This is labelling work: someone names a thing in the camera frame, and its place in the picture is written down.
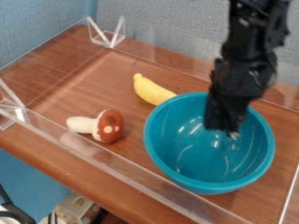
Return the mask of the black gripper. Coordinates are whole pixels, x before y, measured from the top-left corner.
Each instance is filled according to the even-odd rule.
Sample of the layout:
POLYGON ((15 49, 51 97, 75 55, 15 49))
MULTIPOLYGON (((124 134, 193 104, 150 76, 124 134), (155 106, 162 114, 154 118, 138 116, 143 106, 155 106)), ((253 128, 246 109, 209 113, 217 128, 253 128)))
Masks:
POLYGON ((206 101, 205 127, 226 130, 237 140, 249 104, 261 98, 277 82, 277 54, 262 53, 255 59, 223 51, 215 59, 211 87, 206 101))

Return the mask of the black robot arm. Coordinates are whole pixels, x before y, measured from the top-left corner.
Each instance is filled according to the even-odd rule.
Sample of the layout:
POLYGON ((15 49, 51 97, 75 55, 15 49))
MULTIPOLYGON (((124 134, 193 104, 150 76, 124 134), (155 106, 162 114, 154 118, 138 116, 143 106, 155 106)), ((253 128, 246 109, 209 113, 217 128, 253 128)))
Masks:
POLYGON ((275 49, 290 35, 291 0, 229 0, 229 37, 214 61, 205 127, 239 138, 249 104, 277 82, 275 49))

